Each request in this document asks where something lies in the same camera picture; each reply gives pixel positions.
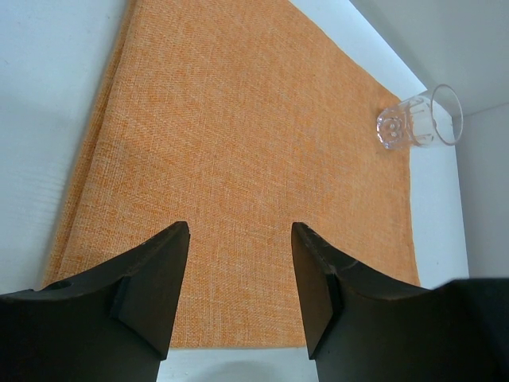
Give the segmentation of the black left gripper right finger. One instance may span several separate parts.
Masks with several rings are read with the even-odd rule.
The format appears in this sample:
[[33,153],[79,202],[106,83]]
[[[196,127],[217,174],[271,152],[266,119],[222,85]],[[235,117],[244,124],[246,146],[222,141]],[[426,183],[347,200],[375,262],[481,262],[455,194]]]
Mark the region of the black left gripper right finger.
[[293,267],[321,381],[505,381],[508,281],[432,290],[393,279],[294,223]]

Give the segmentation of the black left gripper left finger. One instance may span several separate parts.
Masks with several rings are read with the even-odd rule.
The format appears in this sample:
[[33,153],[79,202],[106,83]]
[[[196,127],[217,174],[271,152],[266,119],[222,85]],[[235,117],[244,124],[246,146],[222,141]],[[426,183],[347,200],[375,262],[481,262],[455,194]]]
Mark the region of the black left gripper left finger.
[[188,257],[184,221],[42,290],[1,297],[4,381],[154,381]]

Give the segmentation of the clear drinking glass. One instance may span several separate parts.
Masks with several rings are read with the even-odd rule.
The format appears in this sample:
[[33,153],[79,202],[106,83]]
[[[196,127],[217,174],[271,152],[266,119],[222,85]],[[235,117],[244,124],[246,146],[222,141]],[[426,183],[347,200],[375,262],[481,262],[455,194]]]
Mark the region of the clear drinking glass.
[[462,105],[447,84],[387,107],[376,119],[377,138],[388,150],[455,146],[463,131]]

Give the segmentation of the orange cloth placemat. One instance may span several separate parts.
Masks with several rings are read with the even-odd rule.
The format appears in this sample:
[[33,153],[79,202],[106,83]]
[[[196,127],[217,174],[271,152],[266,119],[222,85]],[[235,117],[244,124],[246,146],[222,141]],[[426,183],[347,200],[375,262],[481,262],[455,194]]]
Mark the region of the orange cloth placemat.
[[44,283],[184,221],[172,346],[302,346],[293,223],[418,284],[397,101],[290,2],[129,2]]

